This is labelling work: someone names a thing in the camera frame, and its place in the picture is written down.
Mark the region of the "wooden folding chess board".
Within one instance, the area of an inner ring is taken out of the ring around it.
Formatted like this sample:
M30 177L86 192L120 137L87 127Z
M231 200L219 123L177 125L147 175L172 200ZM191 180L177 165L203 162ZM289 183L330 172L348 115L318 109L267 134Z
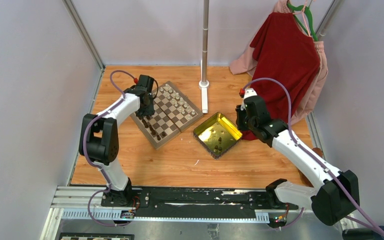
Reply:
M153 101L155 113L151 117L136 117L134 113L130 117L156 150L204 116L201 109L171 81L159 87ZM161 136L162 132L166 133L165 137Z

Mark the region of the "gold metal tray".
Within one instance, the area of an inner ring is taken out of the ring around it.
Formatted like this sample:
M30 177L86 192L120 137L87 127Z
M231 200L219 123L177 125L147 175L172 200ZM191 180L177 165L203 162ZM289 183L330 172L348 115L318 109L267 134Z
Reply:
M217 112L193 130L194 138L215 160L232 149L243 134L224 114Z

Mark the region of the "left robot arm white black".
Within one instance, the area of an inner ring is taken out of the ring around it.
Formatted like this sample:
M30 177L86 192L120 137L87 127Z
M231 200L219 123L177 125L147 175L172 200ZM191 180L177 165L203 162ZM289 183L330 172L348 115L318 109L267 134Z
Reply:
M79 153L101 172L107 189L106 200L122 207L134 200L132 182L123 172L118 160L118 129L130 115L149 117L155 113L153 87L156 80L148 75L133 79L134 84L122 90L120 97L97 114L87 113L81 124Z

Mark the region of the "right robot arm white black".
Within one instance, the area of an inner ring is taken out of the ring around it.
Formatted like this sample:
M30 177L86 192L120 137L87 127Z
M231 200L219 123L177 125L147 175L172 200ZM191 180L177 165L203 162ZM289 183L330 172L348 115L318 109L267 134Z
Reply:
M302 143L281 119L272 119L265 101L258 95L242 94L236 106L239 130L255 137L289 159L310 181L311 186L294 184L284 178L266 186L266 204L278 209L292 204L310 209L325 225L332 226L360 207L358 177L324 161Z

